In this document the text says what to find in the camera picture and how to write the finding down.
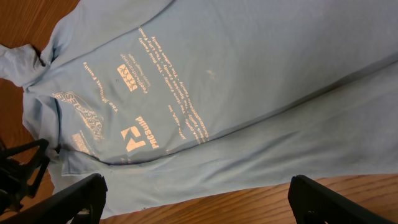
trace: printed logo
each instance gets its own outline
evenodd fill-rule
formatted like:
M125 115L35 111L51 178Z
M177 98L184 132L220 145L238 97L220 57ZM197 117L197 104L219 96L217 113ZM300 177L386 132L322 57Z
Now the printed logo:
M144 130L144 133L147 138L147 142L149 142L152 146L153 149L157 149L159 145L157 144L157 141L155 139L155 136L152 134L152 131L149 129L148 124L144 121L144 119L140 116L136 118L136 121L141 125L141 128ZM132 135L135 138L138 138L141 136L141 133L139 132L138 128L135 126L132 126L130 128L127 128L123 131L120 132L122 134L123 140L126 141L126 136L128 133L132 133ZM145 146L146 141L141 140L139 142L136 142L133 138L130 138L129 142L127 143L126 150L127 152L130 152L132 150L137 149L138 147Z
M93 134L95 140L104 139L104 137L102 136L102 124L101 121L98 119L99 117L83 99L81 99L79 96L71 91L67 93L53 93L53 96L54 98L70 103L75 107L76 112L79 113L87 128Z
M136 80L130 74L129 69L127 68L127 66L125 64L122 64L118 67L118 72L120 73L120 76L122 76L127 87L129 87L130 91L133 91L138 87Z
M133 126L131 128L127 128L120 132L123 136L123 140L126 140L126 136L129 131L131 131L135 137L141 136L141 133L138 131L137 127ZM133 138L130 138L129 142L127 143L126 149L127 149L127 152L130 152L132 150L137 149L138 147L145 146L145 145L146 145L145 141L135 142L135 140L133 140Z

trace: light blue t-shirt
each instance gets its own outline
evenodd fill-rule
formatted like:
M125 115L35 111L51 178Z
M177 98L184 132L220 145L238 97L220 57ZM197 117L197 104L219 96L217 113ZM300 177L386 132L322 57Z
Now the light blue t-shirt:
M83 0L40 58L0 46L55 191L103 217L233 190L398 171L398 2Z

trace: black object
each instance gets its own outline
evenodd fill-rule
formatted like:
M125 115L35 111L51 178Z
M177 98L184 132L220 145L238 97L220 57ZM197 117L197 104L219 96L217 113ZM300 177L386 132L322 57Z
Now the black object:
M11 149L5 149L1 144L0 151L0 213L8 207L10 210L18 212L22 205L21 200L25 197L35 197L37 189L43 179L44 172L50 159L44 154L49 142L45 139L25 144ZM39 147L32 159L27 164L12 159L12 156L24 152L33 147ZM34 183L28 185L27 181L33 171L40 166Z
M106 200L106 183L99 174L91 174L0 224L25 223L99 223Z
M292 178L287 196L297 224L391 224L304 175Z

